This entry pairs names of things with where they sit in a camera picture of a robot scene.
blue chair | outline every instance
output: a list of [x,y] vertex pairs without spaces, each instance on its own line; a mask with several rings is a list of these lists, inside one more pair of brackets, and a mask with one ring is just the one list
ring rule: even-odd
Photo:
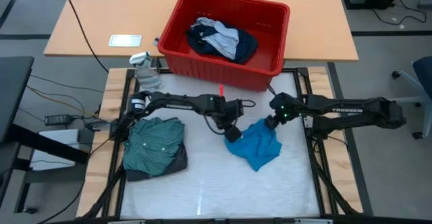
[[402,76],[420,95],[392,100],[398,103],[415,103],[416,107],[425,106],[423,131],[412,133],[412,137],[418,140],[427,137],[432,126],[432,57],[419,59],[412,63],[412,66],[418,82],[404,71],[394,71],[391,76],[395,79]]

red plastic bin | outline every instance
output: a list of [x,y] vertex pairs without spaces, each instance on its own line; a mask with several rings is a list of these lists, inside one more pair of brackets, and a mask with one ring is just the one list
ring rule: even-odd
[[[199,55],[188,44],[186,31],[195,19],[207,17],[243,29],[258,40],[254,55],[238,65],[224,57]],[[178,0],[157,48],[169,69],[249,90],[265,90],[284,66],[290,8],[262,0]]]

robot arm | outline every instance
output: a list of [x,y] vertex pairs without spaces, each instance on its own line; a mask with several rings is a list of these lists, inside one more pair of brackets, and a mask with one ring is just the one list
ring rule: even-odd
[[236,141],[242,135],[235,122],[232,124],[243,115],[243,104],[240,99],[227,102],[223,96],[214,94],[180,96],[144,91],[132,95],[128,110],[119,120],[111,136],[120,141],[125,140],[128,137],[128,128],[135,120],[149,116],[154,110],[161,108],[191,110],[210,117],[217,128],[224,131],[223,134],[230,142]]
[[[313,135],[327,139],[334,130],[376,125],[380,128],[396,129],[406,123],[402,108],[396,102],[385,98],[374,99],[328,99],[320,95],[300,95],[294,98],[286,93],[279,93],[270,102],[275,116],[266,118],[266,125],[274,129],[281,123],[298,116],[310,116],[313,121]],[[328,118],[326,113],[350,113],[346,117]]]

black metal frame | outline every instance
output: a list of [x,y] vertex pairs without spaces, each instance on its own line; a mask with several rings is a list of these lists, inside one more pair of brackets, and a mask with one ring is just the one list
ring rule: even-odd
[[[156,59],[156,65],[157,65],[157,71],[160,74],[172,74],[168,69],[165,68],[160,68],[160,61],[159,59]],[[305,67],[299,67],[299,68],[283,68],[282,69],[282,73],[293,73],[294,75],[294,81],[295,81],[295,87],[297,90],[298,94],[312,94],[312,86],[311,86],[311,81],[309,79],[309,74],[308,74],[308,70]],[[134,70],[133,69],[129,69],[128,72],[126,73],[126,81],[124,84],[124,93],[123,93],[123,97],[121,99],[121,107],[120,107],[120,112],[119,112],[119,116],[123,115],[124,111],[126,110],[127,107],[127,101],[128,101],[128,92],[129,92],[129,88],[130,88],[130,84],[131,84],[131,80],[132,77],[134,75]],[[306,86],[306,92],[302,91],[302,87],[301,87],[301,81],[300,78],[303,78],[305,86]],[[139,85],[138,82],[136,81],[135,84],[135,89],[134,92],[138,92],[139,89]],[[319,207],[319,212],[320,215],[324,215],[325,212],[325,207],[324,207],[324,201],[323,201],[323,191],[321,189],[321,184],[319,181],[319,176],[317,175],[317,173],[313,170],[313,165],[312,165],[312,157],[314,155],[314,149],[313,149],[313,143],[312,143],[312,139],[308,137],[309,131],[310,129],[305,128],[304,126],[304,135],[306,138],[306,142],[307,142],[307,148],[308,148],[308,155],[309,155],[309,159],[310,159],[310,170],[312,172],[313,175],[313,183],[314,183],[314,187],[315,187],[315,193],[317,195],[317,202],[318,202],[318,207]],[[109,181],[113,178],[114,174],[115,174],[115,170],[117,169],[117,160],[118,160],[118,150],[119,150],[119,145],[121,144],[121,142],[116,142],[114,144],[114,149],[113,149],[113,155],[111,158],[111,162],[110,162],[110,168],[109,168],[109,176],[108,176],[108,181],[107,183],[109,183]],[[323,142],[320,141],[318,142],[318,147],[319,147],[319,154],[320,154],[320,158],[321,158],[321,165],[323,167],[323,171],[325,173],[325,175],[331,179],[330,176],[330,170],[328,167],[328,162],[327,162],[327,156],[325,154],[325,150],[323,147]],[[117,193],[117,201],[115,204],[115,216],[119,216],[120,215],[120,211],[122,209],[122,201],[123,201],[123,193],[124,193],[124,184],[126,182],[126,178],[125,176],[123,176],[120,181],[119,181],[119,190]],[[330,192],[327,191],[327,194],[329,196],[329,202],[330,202],[330,207],[331,207],[331,213],[332,214],[337,214],[338,213],[338,206],[336,204],[335,199],[333,198],[333,196],[330,194]],[[104,204],[103,208],[102,208],[102,217],[107,217],[108,216],[108,210],[109,210],[109,198],[108,201],[106,201],[106,203]]]

wooden table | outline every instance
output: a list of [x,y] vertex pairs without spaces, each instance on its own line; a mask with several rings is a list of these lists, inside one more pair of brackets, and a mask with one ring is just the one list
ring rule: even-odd
[[[162,56],[153,39],[160,36],[177,0],[72,0],[88,40],[99,56],[129,57],[149,51]],[[341,0],[268,0],[291,9],[286,59],[358,61]],[[109,47],[113,34],[142,36],[139,47]],[[70,4],[45,48],[47,56],[91,56]]]
[[[333,92],[325,67],[310,67],[308,70],[313,93],[333,98]],[[114,120],[119,115],[126,72],[127,69],[111,69],[109,71],[100,112],[100,117],[105,120]],[[134,82],[131,82],[130,94],[133,93],[133,89]],[[342,131],[334,131],[331,136],[344,140]],[[94,137],[93,148],[104,142],[108,137],[108,131],[97,132]],[[114,142],[108,142],[103,145],[92,155],[88,162],[86,182],[82,189],[77,217],[82,216],[90,209],[107,185],[109,165],[113,154],[113,143]],[[353,208],[357,211],[362,211],[356,182],[354,180],[354,173],[351,168],[350,158],[345,144],[331,138],[324,141],[324,144],[333,184]],[[118,165],[121,163],[122,157],[123,146],[121,146],[119,150]],[[326,193],[325,186],[322,183],[321,189],[323,193]],[[117,194],[118,185],[111,195],[109,215],[114,215]],[[330,213],[331,209],[328,195],[323,194],[323,199],[326,213]]]

